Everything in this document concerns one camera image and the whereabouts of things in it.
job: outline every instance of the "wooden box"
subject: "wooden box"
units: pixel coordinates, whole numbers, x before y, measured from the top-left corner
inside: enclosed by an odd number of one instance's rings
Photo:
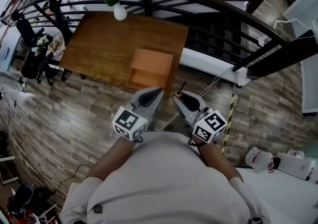
[[[137,48],[127,86],[143,89],[151,86],[165,88],[173,55]]]

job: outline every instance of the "wooden table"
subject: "wooden table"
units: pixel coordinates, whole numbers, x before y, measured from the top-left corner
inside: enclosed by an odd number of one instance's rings
[[[87,13],[77,27],[59,66],[126,87],[136,48],[173,55],[167,79],[170,93],[188,28],[159,19],[112,12]]]

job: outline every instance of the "floor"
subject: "floor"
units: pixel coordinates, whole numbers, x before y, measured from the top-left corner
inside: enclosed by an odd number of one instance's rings
[[[185,80],[186,90],[200,93],[213,77],[180,68],[173,90]],[[220,80],[204,99],[228,117],[232,88]],[[17,107],[8,125],[11,151],[17,157],[22,180],[29,179],[52,190],[73,176],[80,164],[93,165],[111,147],[117,137],[111,127],[112,118],[132,96],[132,92],[100,80],[81,80],[76,73],[69,75],[65,83],[56,76],[52,87],[45,80],[41,84],[30,81],[26,91],[27,94],[14,96]],[[244,157],[253,146],[277,154],[301,149],[307,140],[318,138],[318,118],[304,118],[301,104],[299,64],[236,87],[226,157],[233,164],[244,164]],[[156,129],[175,113],[170,102],[163,102],[155,116]],[[6,105],[1,104],[0,129],[6,131],[7,122]],[[54,201],[63,205],[71,182],[82,181],[87,171],[81,167],[76,178],[60,187]]]

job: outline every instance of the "yellow black striped pole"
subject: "yellow black striped pole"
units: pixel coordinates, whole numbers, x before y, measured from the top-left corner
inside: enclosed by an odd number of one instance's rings
[[[232,123],[232,115],[233,115],[233,107],[234,107],[234,91],[232,94],[232,99],[231,99],[231,107],[230,107],[230,115],[229,115],[229,121],[228,121],[228,126],[227,126],[227,130],[225,132],[222,144],[221,144],[221,148],[220,148],[220,152],[224,153],[225,151],[225,146],[227,145],[227,141],[229,139],[229,134],[230,134],[230,128],[231,128],[231,123]]]

